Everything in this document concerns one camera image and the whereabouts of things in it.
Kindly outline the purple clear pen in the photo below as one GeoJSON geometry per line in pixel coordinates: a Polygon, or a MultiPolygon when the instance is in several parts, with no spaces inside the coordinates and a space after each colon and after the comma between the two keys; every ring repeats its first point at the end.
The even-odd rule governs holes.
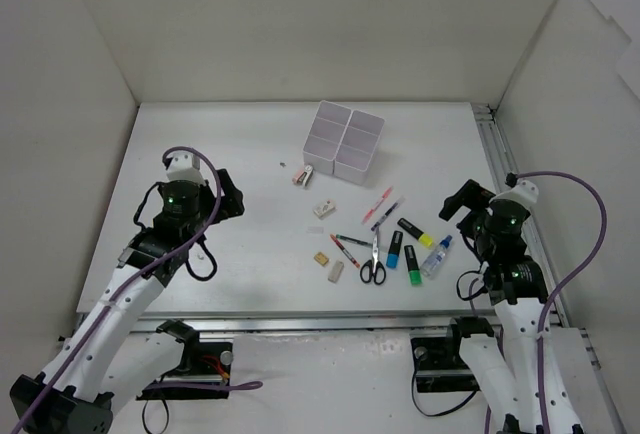
{"type": "Polygon", "coordinates": [[[399,197],[383,214],[382,216],[371,226],[371,232],[376,232],[384,222],[403,204],[405,197],[399,197]]]}

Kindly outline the pink pen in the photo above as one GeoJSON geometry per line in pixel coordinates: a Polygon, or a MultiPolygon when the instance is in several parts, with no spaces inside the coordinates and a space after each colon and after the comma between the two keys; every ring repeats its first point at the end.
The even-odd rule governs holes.
{"type": "Polygon", "coordinates": [[[364,215],[361,224],[365,225],[370,218],[373,216],[373,214],[379,209],[379,207],[382,205],[382,203],[390,196],[390,194],[393,191],[394,186],[389,186],[382,194],[381,196],[374,202],[374,204],[370,207],[370,209],[366,212],[366,214],[364,215]]]}

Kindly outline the orange red pen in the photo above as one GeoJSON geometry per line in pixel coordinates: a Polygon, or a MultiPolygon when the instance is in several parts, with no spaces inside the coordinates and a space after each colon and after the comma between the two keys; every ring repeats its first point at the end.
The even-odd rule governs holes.
{"type": "Polygon", "coordinates": [[[347,250],[347,248],[340,242],[340,240],[334,235],[330,234],[330,239],[336,244],[338,249],[346,256],[346,258],[358,269],[360,269],[360,263],[356,258],[347,250]]]}

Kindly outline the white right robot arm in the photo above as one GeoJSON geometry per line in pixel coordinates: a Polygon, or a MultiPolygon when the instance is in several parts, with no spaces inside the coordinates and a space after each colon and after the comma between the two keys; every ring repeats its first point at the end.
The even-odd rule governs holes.
{"type": "Polygon", "coordinates": [[[449,363],[471,370],[498,432],[582,433],[549,345],[544,275],[522,236],[538,194],[526,180],[494,194],[469,179],[445,199],[441,219],[450,220],[462,207],[469,211],[457,228],[485,267],[484,288],[502,333],[496,335],[484,318],[455,318],[442,352],[449,363]]]}

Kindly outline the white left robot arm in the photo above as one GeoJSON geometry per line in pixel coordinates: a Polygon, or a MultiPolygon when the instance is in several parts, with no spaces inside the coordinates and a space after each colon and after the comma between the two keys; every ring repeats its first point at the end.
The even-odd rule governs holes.
{"type": "Polygon", "coordinates": [[[59,354],[37,376],[10,389],[15,432],[106,433],[130,401],[164,388],[159,380],[199,363],[200,334],[180,320],[163,322],[134,354],[121,348],[147,307],[181,267],[206,229],[244,213],[243,194],[228,172],[209,184],[197,169],[157,187],[161,212],[130,241],[102,297],[59,354]]]}

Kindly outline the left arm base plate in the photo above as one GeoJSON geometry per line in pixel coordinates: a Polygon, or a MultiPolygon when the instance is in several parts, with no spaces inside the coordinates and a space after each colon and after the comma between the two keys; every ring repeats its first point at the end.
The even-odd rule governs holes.
{"type": "MultiPolygon", "coordinates": [[[[226,386],[230,383],[232,362],[232,342],[204,341],[188,355],[186,361],[158,378],[157,382],[226,386]]],[[[157,390],[145,389],[136,397],[136,400],[192,401],[219,400],[228,397],[229,393],[225,391],[195,387],[164,387],[157,390]]]]}

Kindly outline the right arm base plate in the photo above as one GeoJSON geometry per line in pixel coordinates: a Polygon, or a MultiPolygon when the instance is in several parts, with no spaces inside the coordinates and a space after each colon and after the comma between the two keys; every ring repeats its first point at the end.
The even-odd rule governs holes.
{"type": "Polygon", "coordinates": [[[481,392],[491,405],[506,406],[517,397],[515,380],[500,356],[495,331],[453,330],[441,336],[412,336],[410,391],[481,392]]]}

